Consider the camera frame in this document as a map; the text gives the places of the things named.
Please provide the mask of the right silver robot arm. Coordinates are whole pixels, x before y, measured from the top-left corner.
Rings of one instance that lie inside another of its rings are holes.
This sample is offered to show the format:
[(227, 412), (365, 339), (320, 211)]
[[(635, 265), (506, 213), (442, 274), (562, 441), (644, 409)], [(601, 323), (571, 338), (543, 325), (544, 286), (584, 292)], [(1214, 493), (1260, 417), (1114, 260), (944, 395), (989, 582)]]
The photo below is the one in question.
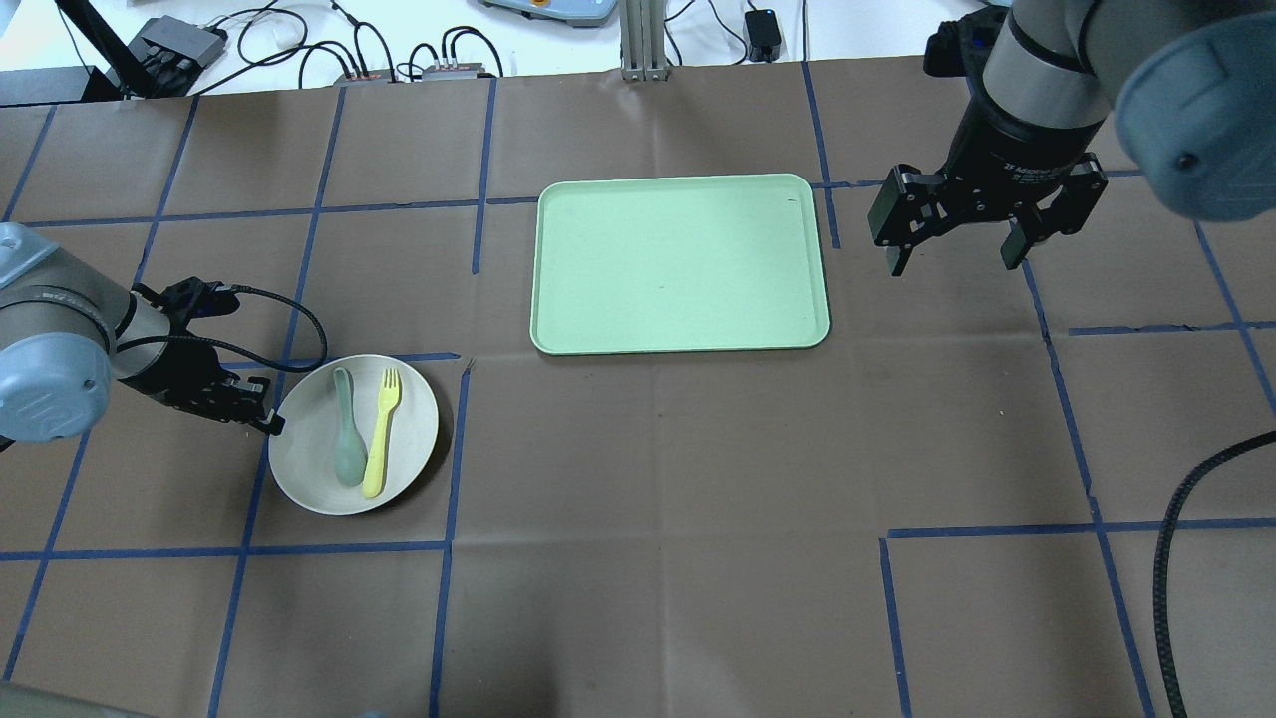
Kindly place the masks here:
[(1108, 187), (1088, 149), (1108, 120), (1171, 212), (1272, 210), (1273, 28), (1271, 1), (1014, 1), (943, 23), (924, 71), (970, 99), (940, 170), (889, 170), (866, 214), (889, 273), (961, 224), (1008, 222), (1008, 269), (1079, 232)]

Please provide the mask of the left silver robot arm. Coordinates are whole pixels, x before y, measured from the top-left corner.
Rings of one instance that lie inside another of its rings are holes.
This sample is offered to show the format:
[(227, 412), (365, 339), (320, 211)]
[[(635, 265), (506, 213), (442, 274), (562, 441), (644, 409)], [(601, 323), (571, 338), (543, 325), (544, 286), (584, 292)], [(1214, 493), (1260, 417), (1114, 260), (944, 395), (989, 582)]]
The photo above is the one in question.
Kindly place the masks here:
[(1, 236), (3, 445), (46, 444), (91, 431), (114, 383), (168, 408), (281, 435), (267, 377), (219, 363), (197, 318), (240, 309), (240, 286), (188, 281), (125, 289), (36, 230), (6, 222)]

